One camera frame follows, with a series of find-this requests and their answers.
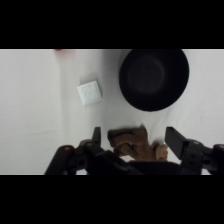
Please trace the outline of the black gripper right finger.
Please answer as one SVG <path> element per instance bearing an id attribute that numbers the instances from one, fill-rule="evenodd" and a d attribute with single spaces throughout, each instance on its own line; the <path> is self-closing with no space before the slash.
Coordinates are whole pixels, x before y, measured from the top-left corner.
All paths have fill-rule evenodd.
<path id="1" fill-rule="evenodd" d="M 175 154 L 175 156 L 181 160 L 188 145 L 188 140 L 181 135 L 175 128 L 167 127 L 165 132 L 165 143 Z"/>

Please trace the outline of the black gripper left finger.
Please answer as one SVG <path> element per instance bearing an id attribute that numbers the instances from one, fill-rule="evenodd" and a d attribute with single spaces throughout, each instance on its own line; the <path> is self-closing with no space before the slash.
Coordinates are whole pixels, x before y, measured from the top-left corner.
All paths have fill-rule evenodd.
<path id="1" fill-rule="evenodd" d="M 100 151 L 101 147 L 101 128 L 96 127 L 92 135 L 92 151 L 94 154 Z"/>

